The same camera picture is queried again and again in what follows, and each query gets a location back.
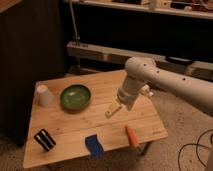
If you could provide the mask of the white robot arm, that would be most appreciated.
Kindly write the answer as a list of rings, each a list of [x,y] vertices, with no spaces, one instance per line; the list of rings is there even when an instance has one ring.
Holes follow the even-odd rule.
[[[151,58],[132,57],[125,63],[127,73],[116,98],[105,112],[112,117],[122,106],[131,110],[141,88],[155,84],[213,117],[213,83],[160,69]]]

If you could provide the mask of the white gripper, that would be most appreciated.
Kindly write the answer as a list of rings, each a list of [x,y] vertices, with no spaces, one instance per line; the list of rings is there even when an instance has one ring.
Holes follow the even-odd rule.
[[[151,97],[154,93],[150,90],[149,85],[144,81],[138,81],[133,78],[125,78],[121,87],[118,89],[117,98],[109,105],[105,116],[112,117],[118,110],[125,105],[128,110],[131,110],[138,96],[142,94]]]

